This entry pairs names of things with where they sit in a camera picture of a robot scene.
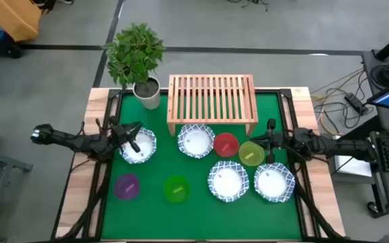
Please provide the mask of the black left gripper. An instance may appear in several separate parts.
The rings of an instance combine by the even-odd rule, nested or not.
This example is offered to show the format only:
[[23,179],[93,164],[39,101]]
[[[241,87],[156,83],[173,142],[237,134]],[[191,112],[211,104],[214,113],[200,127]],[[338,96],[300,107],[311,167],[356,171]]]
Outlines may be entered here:
[[140,147],[135,143],[135,139],[130,137],[131,134],[138,134],[139,130],[143,127],[140,121],[132,122],[130,124],[124,124],[124,127],[118,123],[118,120],[114,115],[109,117],[109,128],[111,130],[109,141],[112,144],[123,144],[129,142],[130,146],[135,153],[140,152]]

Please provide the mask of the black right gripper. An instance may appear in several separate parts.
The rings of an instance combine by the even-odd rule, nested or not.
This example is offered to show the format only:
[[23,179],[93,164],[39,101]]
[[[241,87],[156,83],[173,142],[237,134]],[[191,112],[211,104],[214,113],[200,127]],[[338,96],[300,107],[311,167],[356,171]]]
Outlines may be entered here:
[[267,121],[267,132],[260,136],[255,136],[250,138],[251,142],[258,144],[259,146],[267,145],[267,150],[269,154],[266,158],[267,164],[272,164],[276,162],[276,157],[274,155],[274,149],[286,149],[288,157],[294,163],[296,157],[294,153],[288,148],[291,145],[291,140],[294,135],[293,130],[285,129],[283,132],[274,132],[276,128],[276,120],[273,118],[268,119]]

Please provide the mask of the blue patterned paper bowl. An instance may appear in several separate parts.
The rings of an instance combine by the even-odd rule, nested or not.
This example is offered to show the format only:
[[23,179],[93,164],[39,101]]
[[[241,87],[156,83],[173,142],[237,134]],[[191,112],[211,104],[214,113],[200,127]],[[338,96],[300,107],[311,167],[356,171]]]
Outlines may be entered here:
[[288,201],[295,185],[295,176],[282,163],[261,164],[256,169],[255,191],[271,203]]
[[134,141],[140,148],[139,152],[136,152],[128,142],[119,149],[121,158],[129,164],[145,163],[157,150],[157,138],[151,130],[141,128]]
[[234,161],[218,161],[209,171],[207,184],[210,192],[225,203],[232,203],[249,189],[245,168]]
[[186,124],[182,126],[177,139],[182,153],[202,159],[212,151],[215,133],[205,124]]

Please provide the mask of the red plastic bowl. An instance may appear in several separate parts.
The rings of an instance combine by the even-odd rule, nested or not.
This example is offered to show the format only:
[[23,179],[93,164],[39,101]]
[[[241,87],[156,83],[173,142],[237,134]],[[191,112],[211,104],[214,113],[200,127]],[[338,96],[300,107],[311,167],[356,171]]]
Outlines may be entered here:
[[213,149],[220,157],[233,157],[239,150],[239,141],[235,135],[224,132],[215,137]]

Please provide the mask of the purple plastic bowl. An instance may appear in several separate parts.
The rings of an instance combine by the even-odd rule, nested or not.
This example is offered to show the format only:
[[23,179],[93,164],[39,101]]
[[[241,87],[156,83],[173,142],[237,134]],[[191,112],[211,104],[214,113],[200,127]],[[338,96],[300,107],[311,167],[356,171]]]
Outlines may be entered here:
[[139,178],[134,173],[121,175],[113,187],[113,192],[120,200],[135,199],[140,192]]

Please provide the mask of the green plastic bowl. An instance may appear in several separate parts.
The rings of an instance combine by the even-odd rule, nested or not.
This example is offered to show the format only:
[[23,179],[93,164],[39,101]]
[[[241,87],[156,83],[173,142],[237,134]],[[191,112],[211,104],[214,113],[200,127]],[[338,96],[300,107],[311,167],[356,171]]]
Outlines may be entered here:
[[183,203],[190,194],[190,184],[183,176],[171,176],[164,184],[164,196],[171,203]]

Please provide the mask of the slatted wooden shelf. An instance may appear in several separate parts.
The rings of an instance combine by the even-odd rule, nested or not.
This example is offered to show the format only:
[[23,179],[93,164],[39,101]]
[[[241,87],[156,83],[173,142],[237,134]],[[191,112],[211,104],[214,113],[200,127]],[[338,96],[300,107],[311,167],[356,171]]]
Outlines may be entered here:
[[167,90],[167,126],[241,124],[250,136],[259,123],[252,74],[174,74]]

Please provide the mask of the yellow-green plastic bowl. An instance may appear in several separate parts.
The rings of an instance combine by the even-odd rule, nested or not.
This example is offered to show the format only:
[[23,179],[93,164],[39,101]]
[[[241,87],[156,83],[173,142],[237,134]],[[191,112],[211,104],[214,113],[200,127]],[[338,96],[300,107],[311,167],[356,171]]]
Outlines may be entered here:
[[244,165],[258,166],[265,158],[265,150],[254,142],[246,141],[240,146],[238,156]]

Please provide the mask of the green plant in white pot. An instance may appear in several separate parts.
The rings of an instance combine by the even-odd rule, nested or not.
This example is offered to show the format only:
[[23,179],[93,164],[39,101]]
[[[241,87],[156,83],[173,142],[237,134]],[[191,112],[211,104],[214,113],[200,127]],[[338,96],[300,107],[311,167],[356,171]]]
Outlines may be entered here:
[[147,109],[160,104],[158,79],[150,75],[162,62],[163,40],[147,24],[131,24],[107,44],[107,69],[115,84],[132,88]]

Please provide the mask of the white paper sheet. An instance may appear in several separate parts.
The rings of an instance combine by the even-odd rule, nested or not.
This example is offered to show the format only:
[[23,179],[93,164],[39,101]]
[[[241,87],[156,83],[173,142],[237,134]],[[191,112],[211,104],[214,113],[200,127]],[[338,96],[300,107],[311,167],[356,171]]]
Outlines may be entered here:
[[351,156],[335,156],[334,162],[338,173],[345,173],[354,176],[371,177],[370,163],[361,161]]

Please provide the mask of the black power strip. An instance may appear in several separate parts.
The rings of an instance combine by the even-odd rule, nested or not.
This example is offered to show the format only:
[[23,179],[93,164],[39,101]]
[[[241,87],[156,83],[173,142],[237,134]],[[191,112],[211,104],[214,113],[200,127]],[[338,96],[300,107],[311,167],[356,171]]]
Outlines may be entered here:
[[369,109],[364,106],[360,99],[353,93],[349,92],[344,96],[344,100],[358,113],[365,115]]

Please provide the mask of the green table mat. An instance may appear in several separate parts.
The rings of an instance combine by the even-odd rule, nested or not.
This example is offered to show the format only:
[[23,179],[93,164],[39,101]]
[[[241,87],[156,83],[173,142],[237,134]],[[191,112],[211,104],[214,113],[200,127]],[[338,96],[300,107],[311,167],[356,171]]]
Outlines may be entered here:
[[[129,164],[117,156],[112,164],[112,184],[125,173],[139,178],[135,199],[107,197],[101,237],[104,240],[298,240],[299,212],[294,199],[272,203],[254,188],[238,200],[226,203],[210,193],[207,178],[219,161],[216,153],[195,159],[182,153],[167,127],[167,97],[154,110],[133,96],[122,103],[123,124],[142,122],[157,137],[157,150],[141,164]],[[164,196],[165,181],[183,176],[190,184],[184,202],[171,203]]]

